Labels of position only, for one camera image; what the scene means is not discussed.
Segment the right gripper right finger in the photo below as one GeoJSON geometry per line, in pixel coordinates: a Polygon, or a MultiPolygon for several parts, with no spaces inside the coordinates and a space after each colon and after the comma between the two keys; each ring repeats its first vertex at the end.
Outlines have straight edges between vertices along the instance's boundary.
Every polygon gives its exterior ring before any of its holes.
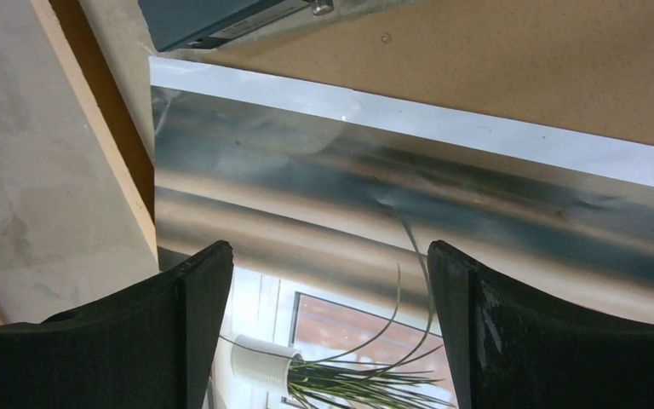
{"type": "Polygon", "coordinates": [[[567,302],[434,241],[427,270],[461,408],[654,408],[654,324],[567,302]]]}

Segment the glossy plant photo print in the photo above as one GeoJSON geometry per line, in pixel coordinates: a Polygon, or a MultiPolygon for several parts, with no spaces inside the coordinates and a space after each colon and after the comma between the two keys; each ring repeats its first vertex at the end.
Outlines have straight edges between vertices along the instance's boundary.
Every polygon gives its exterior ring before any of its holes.
{"type": "Polygon", "coordinates": [[[654,324],[654,147],[185,60],[149,60],[159,265],[233,248],[219,408],[461,408],[442,240],[654,324]]]}

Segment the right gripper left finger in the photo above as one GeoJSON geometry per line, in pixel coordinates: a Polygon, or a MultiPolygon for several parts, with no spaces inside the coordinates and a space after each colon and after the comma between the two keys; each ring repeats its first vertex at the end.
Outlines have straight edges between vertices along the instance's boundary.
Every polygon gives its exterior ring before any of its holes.
{"type": "Polygon", "coordinates": [[[217,241],[41,323],[0,325],[0,408],[199,408],[232,283],[217,241]]]}

